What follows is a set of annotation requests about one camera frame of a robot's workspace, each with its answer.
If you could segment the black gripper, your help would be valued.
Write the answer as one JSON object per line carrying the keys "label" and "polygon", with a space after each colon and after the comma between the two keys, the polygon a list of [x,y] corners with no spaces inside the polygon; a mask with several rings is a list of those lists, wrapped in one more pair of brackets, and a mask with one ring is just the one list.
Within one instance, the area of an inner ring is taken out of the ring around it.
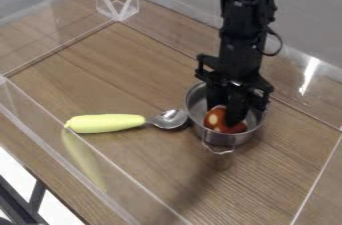
{"label": "black gripper", "polygon": [[219,55],[200,53],[196,56],[195,77],[204,83],[207,107],[226,104],[224,121],[235,126],[250,109],[263,111],[274,86],[260,75],[267,32],[255,38],[220,39]]}

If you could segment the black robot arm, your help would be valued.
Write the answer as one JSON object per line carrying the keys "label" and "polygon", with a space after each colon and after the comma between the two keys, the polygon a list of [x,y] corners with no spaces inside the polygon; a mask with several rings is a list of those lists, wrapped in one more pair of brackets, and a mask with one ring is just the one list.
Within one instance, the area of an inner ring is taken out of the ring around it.
{"label": "black robot arm", "polygon": [[219,54],[196,56],[195,76],[206,84],[207,106],[226,107],[227,126],[242,122],[251,109],[264,111],[268,104],[274,86],[259,70],[275,11],[274,0],[220,0]]}

